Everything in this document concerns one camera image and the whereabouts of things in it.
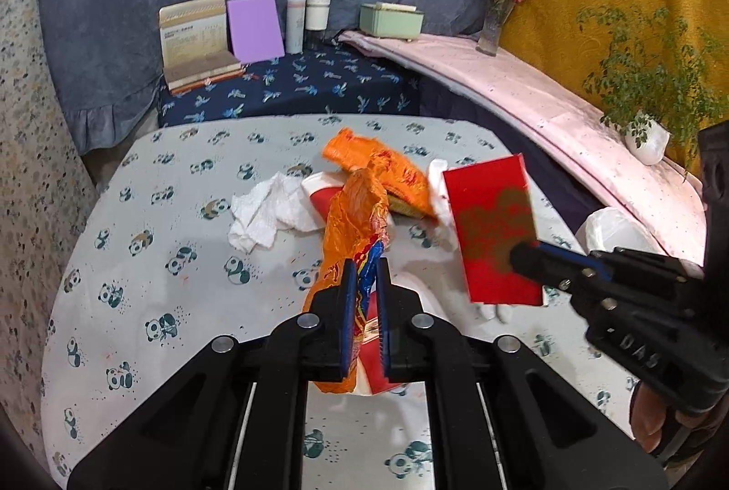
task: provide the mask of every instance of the purple board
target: purple board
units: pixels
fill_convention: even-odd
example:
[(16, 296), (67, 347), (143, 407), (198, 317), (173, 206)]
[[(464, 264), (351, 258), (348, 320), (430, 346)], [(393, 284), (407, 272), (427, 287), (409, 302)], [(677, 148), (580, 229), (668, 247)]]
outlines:
[(275, 0), (229, 0), (232, 53), (243, 64), (283, 56)]

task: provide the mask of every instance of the glass vase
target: glass vase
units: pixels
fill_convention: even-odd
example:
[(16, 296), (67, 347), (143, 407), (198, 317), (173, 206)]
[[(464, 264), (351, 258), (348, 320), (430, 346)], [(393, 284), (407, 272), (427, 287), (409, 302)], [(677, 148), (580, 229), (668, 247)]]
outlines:
[(502, 27), (513, 8), (514, 3), (511, 0), (501, 6), (491, 4), (486, 10), (486, 16), (483, 18), (483, 28), (480, 36), (478, 36), (476, 50), (490, 56), (497, 55), (498, 40), (501, 37)]

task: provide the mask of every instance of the crumpled wrapper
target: crumpled wrapper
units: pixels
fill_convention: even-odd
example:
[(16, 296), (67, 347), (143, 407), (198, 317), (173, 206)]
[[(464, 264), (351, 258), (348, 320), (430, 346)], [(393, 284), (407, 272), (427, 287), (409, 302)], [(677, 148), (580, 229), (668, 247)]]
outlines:
[(347, 171), (369, 167), (387, 191), (424, 215), (435, 217), (425, 173), (379, 140), (343, 128), (327, 143), (322, 156)]
[(356, 386), (357, 357), (365, 333), (370, 290), (375, 282), (375, 266), (389, 242), (387, 214), (387, 192), (371, 169), (359, 169), (352, 173), (329, 206), (323, 236), (322, 266), (318, 280), (306, 295), (303, 310), (308, 311), (318, 291), (340, 283), (347, 258), (352, 258), (357, 268), (357, 300), (349, 375), (342, 383), (316, 383), (325, 393), (352, 392)]

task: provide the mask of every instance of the mint green container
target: mint green container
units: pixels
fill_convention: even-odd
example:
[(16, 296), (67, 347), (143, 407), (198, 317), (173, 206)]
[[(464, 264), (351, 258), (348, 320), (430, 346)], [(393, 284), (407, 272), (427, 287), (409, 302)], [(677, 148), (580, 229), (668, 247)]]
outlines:
[(423, 15), (421, 10), (409, 12), (365, 4), (359, 10), (359, 29), (369, 36), (414, 40), (420, 36)]

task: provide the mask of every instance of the white table surface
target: white table surface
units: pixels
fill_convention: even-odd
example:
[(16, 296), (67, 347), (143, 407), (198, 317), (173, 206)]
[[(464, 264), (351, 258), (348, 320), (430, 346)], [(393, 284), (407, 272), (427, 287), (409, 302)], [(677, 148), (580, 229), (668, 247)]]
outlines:
[[(51, 315), (41, 417), (51, 473), (63, 488), (75, 464), (213, 337), (265, 336), (300, 312), (303, 278), (322, 258), (323, 232), (280, 232), (270, 250), (246, 255), (227, 242), (225, 200), (276, 171), (334, 169), (320, 151), (345, 126), (406, 152), (423, 169), (434, 158), (455, 166), (509, 154), (490, 131), (468, 122), (403, 116), (223, 120), (138, 140), (78, 240)], [(530, 189), (539, 238), (579, 248), (533, 182)], [(635, 381), (588, 346), (567, 295), (553, 290), (545, 307), (514, 308), (508, 325), (486, 321), (468, 301), (458, 254), (427, 246), (432, 233), (424, 222), (395, 222), (385, 253), (393, 274), (422, 279), (466, 335), (516, 335), (628, 430)], [(167, 315), (175, 325), (159, 335), (154, 325)], [(374, 397), (311, 386), (306, 434), (306, 490), (433, 487), (420, 383)], [(123, 479), (133, 464), (118, 467)]]

